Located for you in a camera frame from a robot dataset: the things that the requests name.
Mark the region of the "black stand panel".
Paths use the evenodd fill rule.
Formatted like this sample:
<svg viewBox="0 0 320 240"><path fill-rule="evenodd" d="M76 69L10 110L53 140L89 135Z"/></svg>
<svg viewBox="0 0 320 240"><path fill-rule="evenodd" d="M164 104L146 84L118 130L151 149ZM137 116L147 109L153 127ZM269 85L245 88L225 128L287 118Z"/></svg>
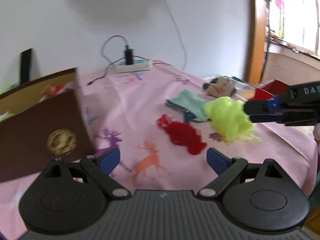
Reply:
<svg viewBox="0 0 320 240"><path fill-rule="evenodd" d="M32 55L32 48L29 48L20 54L20 85L30 81Z"/></svg>

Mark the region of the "pink patterned tablecloth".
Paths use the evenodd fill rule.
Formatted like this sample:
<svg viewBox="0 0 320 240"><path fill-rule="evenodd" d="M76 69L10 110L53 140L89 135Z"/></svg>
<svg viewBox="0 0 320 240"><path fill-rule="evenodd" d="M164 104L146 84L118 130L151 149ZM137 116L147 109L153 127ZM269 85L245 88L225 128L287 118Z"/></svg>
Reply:
<svg viewBox="0 0 320 240"><path fill-rule="evenodd" d="M201 86L157 63L2 94L1 239L308 239L316 143L240 97L204 120L167 106Z"/></svg>

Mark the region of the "black charger adapter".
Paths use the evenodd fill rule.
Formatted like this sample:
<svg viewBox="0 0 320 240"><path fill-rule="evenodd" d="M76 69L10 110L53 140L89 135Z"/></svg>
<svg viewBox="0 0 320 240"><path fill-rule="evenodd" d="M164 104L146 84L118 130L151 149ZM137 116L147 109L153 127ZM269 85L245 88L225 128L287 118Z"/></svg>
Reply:
<svg viewBox="0 0 320 240"><path fill-rule="evenodd" d="M124 56L126 65L133 65L133 49L129 45L125 46Z"/></svg>

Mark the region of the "teal zipper pouch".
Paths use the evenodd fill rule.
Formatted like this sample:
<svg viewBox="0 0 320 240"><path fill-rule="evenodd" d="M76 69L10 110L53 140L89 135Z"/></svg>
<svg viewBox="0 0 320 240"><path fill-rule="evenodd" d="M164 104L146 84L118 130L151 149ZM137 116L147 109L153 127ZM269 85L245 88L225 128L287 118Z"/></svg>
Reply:
<svg viewBox="0 0 320 240"><path fill-rule="evenodd" d="M207 122L208 118L204 113L204 106L207 103L202 97L185 89L178 96L167 99L165 105L183 115L183 121L187 124L190 122Z"/></svg>

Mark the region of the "white power strip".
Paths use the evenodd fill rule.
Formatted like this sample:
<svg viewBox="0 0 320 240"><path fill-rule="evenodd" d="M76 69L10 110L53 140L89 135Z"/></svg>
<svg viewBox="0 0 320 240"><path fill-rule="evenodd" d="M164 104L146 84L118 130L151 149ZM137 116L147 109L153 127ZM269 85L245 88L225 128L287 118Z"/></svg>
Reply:
<svg viewBox="0 0 320 240"><path fill-rule="evenodd" d="M139 72L139 71L147 71L151 69L152 69L151 60L138 60L137 62L131 65L121 63L115 66L116 73Z"/></svg>

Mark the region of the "neon yellow fluffy yarn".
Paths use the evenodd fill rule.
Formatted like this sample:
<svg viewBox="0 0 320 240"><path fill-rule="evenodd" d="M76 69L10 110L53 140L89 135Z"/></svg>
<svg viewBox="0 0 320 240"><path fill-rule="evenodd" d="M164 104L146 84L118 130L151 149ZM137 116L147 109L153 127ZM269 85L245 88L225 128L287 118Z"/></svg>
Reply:
<svg viewBox="0 0 320 240"><path fill-rule="evenodd" d="M236 140L251 141L260 138L254 133L254 124L244 112L244 102L223 96L204 104L203 111L211 127L222 140L231 144Z"/></svg>

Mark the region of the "brown cardboard box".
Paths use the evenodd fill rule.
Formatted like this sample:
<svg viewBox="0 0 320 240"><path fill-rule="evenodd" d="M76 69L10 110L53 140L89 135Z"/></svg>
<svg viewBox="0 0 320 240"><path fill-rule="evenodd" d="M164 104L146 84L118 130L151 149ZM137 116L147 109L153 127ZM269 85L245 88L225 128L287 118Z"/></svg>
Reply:
<svg viewBox="0 0 320 240"><path fill-rule="evenodd" d="M39 102L47 85L64 86ZM1 94L1 182L42 171L55 157L75 161L95 153L81 105L76 68L30 81Z"/></svg>

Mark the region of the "red fluffy yarn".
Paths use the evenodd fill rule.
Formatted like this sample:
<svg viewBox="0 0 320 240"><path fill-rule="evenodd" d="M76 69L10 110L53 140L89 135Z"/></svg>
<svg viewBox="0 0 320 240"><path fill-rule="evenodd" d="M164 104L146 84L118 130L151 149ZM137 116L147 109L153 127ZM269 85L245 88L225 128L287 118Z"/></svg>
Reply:
<svg viewBox="0 0 320 240"><path fill-rule="evenodd" d="M198 155L207 147L207 143L202 140L201 132L190 124L174 121L167 114L157 119L156 124L169 136L173 144L186 147L191 155Z"/></svg>

